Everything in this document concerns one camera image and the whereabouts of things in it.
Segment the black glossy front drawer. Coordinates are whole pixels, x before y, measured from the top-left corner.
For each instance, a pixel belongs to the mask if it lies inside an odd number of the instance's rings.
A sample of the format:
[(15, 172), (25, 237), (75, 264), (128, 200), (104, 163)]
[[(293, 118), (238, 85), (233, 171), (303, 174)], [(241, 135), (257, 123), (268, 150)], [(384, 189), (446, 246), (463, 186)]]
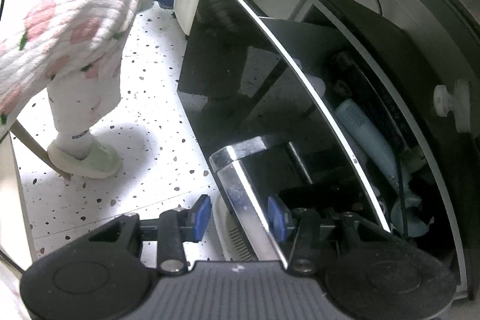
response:
[[(439, 157), (453, 131), (385, 88), (365, 52), (333, 17), (307, 0), (298, 16), (256, 15), (242, 0), (199, 0), (177, 88), (221, 196), (256, 257), (275, 246), (295, 274), (314, 274), (340, 257), (336, 221), (358, 214), (437, 258), (458, 288), (465, 255)], [(352, 99), (411, 175), (421, 198), (421, 237), (390, 220), (399, 197), (335, 116)], [(278, 243), (267, 203), (279, 196), (292, 233)], [(263, 232), (274, 239), (270, 244)]]

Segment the white round drawer knob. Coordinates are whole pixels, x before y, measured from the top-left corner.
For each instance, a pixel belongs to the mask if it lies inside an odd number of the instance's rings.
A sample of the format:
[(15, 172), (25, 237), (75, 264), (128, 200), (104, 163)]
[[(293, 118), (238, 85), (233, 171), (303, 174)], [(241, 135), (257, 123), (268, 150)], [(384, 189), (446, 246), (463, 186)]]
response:
[(433, 107), (439, 117), (447, 118), (453, 113), (456, 131), (471, 132), (471, 87), (466, 79), (458, 79), (453, 93), (446, 85), (437, 85), (433, 91)]

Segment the black upper drawer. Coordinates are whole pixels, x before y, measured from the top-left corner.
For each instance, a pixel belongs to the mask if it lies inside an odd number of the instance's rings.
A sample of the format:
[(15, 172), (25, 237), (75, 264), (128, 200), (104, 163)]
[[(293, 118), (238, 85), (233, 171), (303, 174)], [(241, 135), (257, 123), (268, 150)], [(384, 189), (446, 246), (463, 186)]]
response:
[(353, 0), (315, 0), (333, 23), (360, 45), (366, 62), (391, 93), (408, 107), (431, 111), (439, 77), (410, 36), (388, 19)]

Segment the light green slipper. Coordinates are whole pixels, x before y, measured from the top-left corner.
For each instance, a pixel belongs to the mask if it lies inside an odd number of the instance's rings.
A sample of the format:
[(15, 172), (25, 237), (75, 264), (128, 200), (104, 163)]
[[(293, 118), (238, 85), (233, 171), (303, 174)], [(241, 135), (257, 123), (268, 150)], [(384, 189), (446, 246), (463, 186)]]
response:
[(47, 154), (58, 169), (90, 179), (109, 178), (122, 166), (122, 158), (118, 152), (112, 146), (103, 145), (98, 140), (94, 140), (89, 154), (84, 159), (65, 153), (54, 142), (49, 145)]

